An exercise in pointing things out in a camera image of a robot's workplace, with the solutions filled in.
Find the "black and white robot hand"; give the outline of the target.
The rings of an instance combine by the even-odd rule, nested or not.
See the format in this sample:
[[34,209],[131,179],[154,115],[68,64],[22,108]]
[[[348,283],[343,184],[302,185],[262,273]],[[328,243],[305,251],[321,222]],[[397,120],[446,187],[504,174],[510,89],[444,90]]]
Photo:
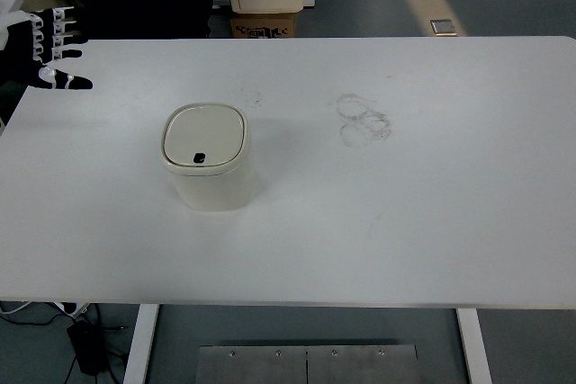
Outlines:
[[51,64],[79,58],[78,45],[87,42],[80,15],[73,6],[36,12],[22,10],[1,16],[1,82],[43,89],[90,90],[93,82]]

